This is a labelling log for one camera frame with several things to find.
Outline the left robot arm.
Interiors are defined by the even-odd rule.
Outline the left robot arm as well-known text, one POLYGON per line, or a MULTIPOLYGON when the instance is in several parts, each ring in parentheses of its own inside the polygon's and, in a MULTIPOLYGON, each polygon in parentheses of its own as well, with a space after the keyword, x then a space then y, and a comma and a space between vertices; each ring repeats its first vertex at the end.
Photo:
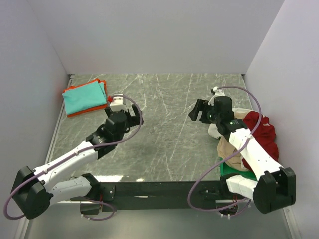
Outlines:
POLYGON ((30 169, 20 169, 15 177, 10 198, 22 211, 22 216, 35 219, 55 203, 74 197, 94 200, 99 196, 100 183, 91 174, 73 180, 63 178, 78 167, 98 160, 120 143, 131 128, 141 128, 143 113, 137 104, 132 104, 131 115, 124 103, 111 103, 105 108, 107 118, 95 132, 90 134, 73 150, 50 163, 30 169))

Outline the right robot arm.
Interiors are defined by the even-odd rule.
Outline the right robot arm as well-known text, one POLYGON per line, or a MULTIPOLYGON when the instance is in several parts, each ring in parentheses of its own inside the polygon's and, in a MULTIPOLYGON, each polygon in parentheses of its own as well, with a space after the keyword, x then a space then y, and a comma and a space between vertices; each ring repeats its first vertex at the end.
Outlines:
POLYGON ((222 176, 219 181, 221 197, 229 199, 237 194, 253 200, 263 214, 296 202, 295 172, 276 162, 253 137, 247 125, 235 118, 230 97, 218 96, 213 103, 197 99, 189 117, 192 121, 215 124, 217 131, 243 156, 256 176, 256 180, 239 174, 222 176))

